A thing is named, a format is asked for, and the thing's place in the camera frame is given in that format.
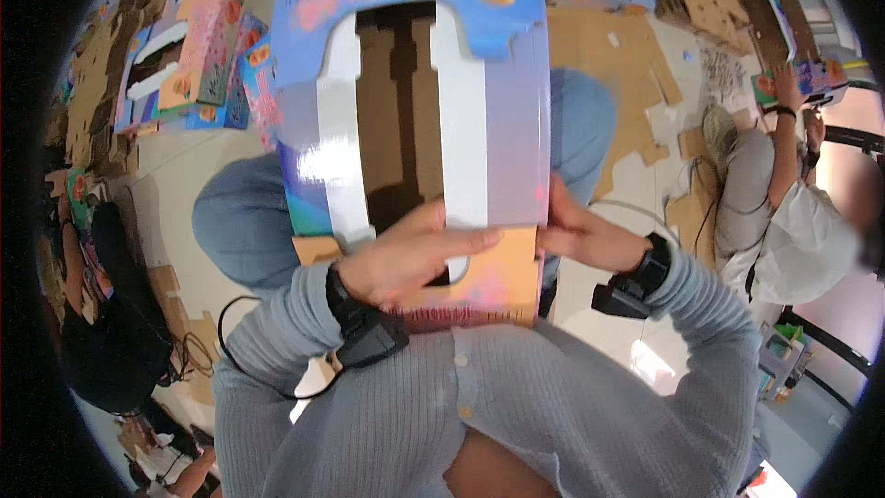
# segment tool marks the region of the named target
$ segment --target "wire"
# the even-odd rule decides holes
[[[612,206],[619,206],[621,208],[632,209],[633,211],[639,212],[640,214],[643,214],[644,216],[648,216],[651,219],[658,222],[658,225],[660,225],[664,229],[664,231],[667,232],[667,235],[673,240],[673,242],[675,244],[679,244],[679,237],[677,237],[676,233],[674,233],[673,230],[670,229],[670,226],[667,225],[667,222],[665,222],[663,219],[661,219],[661,217],[658,216],[658,214],[656,214],[650,210],[647,210],[644,207],[639,207],[639,206],[636,206],[636,204],[630,204],[629,202],[614,201],[614,200],[607,199],[607,198],[599,199],[598,201],[594,201],[591,204],[592,205],[593,204],[611,204]]]
[[[224,327],[224,316],[227,314],[227,310],[229,310],[231,306],[233,306],[234,304],[236,304],[240,300],[254,300],[254,301],[261,302],[261,299],[258,296],[249,296],[248,294],[242,294],[242,295],[234,298],[234,300],[228,302],[227,305],[221,309],[221,313],[218,314],[218,344],[221,345],[221,350],[225,353],[225,356],[227,356],[227,359],[230,360],[230,362],[234,365],[234,367],[238,371],[240,371],[243,375],[245,375],[249,379],[252,379],[253,381],[260,383],[261,385],[270,386],[271,388],[273,388],[273,385],[270,385],[264,381],[261,381],[259,378],[255,377],[254,375],[245,371],[240,366],[238,361],[236,359],[234,359],[234,355],[230,353],[230,350],[227,348],[227,344],[225,344],[225,342],[224,342],[224,337],[221,334],[221,328]],[[307,396],[298,396],[294,393],[287,394],[287,393],[282,392],[282,390],[275,389],[275,388],[274,388],[274,390],[276,390],[276,393],[280,394],[280,396],[282,396],[282,398],[284,398],[286,400],[293,400],[293,401],[313,400],[314,398],[319,398],[320,396],[322,396],[323,394],[328,392],[328,390],[330,388],[332,388],[332,385],[334,385],[338,381],[338,378],[344,373],[344,371],[346,371],[346,370],[341,369],[341,370],[337,371],[335,376],[332,378],[331,381],[329,381],[329,384],[326,385],[325,388],[323,388],[322,390],[320,390],[316,393],[308,394]]]

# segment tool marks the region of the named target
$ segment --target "knee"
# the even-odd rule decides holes
[[[578,70],[554,70],[550,73],[550,96],[554,110],[569,122],[578,122],[585,134],[612,141],[618,108],[611,90],[601,81]]]
[[[191,229],[200,248],[212,256],[212,250],[227,240],[222,234],[228,227],[224,221],[231,216],[232,197],[244,181],[244,160],[227,164],[203,187],[190,214]]]

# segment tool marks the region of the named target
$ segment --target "woman in white shirt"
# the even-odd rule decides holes
[[[804,304],[819,298],[855,264],[861,238],[882,209],[882,175],[862,158],[852,196],[834,206],[813,184],[813,164],[826,135],[806,128],[807,154],[797,153],[797,111],[805,101],[792,65],[775,70],[780,106],[771,135],[736,130],[721,107],[707,110],[703,137],[724,179],[716,217],[716,268],[747,300]]]

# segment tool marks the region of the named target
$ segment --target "white floor tile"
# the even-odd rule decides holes
[[[194,200],[227,163],[261,152],[253,132],[213,131],[201,146],[175,155],[132,185],[144,259],[149,267],[175,269],[190,317],[199,319],[205,310],[217,319],[221,308],[243,293],[196,244],[190,225]]]
[[[658,37],[658,44],[664,51],[667,65],[673,77],[680,79],[701,80],[700,41],[691,31],[680,29],[675,25],[666,24],[654,13],[646,15],[649,24]]]

